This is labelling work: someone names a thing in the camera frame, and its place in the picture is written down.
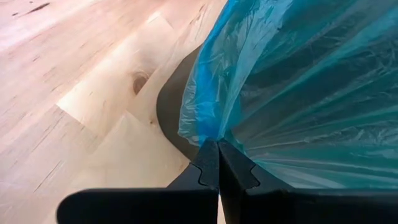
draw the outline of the wood grain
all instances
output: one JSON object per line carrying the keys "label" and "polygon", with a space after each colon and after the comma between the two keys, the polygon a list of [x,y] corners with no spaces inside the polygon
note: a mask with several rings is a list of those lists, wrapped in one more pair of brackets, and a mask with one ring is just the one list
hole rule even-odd
{"label": "wood grain", "polygon": [[156,98],[225,2],[0,1],[0,223],[55,223],[77,190],[178,176],[189,161]]}

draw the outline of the blue plastic bag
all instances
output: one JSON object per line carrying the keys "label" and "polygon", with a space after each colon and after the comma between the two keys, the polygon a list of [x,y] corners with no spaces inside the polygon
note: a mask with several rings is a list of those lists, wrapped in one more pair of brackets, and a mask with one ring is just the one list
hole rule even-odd
{"label": "blue plastic bag", "polygon": [[398,0],[228,1],[179,134],[226,138],[294,187],[398,188]]}

